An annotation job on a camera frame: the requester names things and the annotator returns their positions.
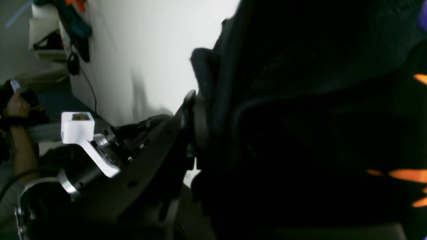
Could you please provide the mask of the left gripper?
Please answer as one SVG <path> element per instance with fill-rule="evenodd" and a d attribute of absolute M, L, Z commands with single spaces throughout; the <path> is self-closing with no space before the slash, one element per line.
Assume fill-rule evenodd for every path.
<path fill-rule="evenodd" d="M 127 165 L 150 144 L 148 135 L 172 115 L 161 114 L 139 123 L 121 127 L 107 127 L 90 144 L 101 159 L 113 166 Z"/>

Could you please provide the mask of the person forearm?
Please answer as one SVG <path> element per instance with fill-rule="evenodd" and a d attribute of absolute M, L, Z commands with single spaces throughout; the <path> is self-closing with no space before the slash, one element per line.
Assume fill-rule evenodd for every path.
<path fill-rule="evenodd" d="M 39 167 L 38 155 L 26 128 L 23 126 L 12 126 L 10 135 L 13 146 L 13 170 L 15 175 Z"/>

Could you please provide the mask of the person hand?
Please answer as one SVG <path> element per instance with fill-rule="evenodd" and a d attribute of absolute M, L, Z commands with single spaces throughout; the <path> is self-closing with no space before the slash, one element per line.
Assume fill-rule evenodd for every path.
<path fill-rule="evenodd" d="M 27 118 L 31 111 L 44 112 L 45 109 L 41 105 L 31 107 L 31 105 L 21 97 L 20 92 L 15 92 L 6 105 L 5 114 L 7 117 Z"/>

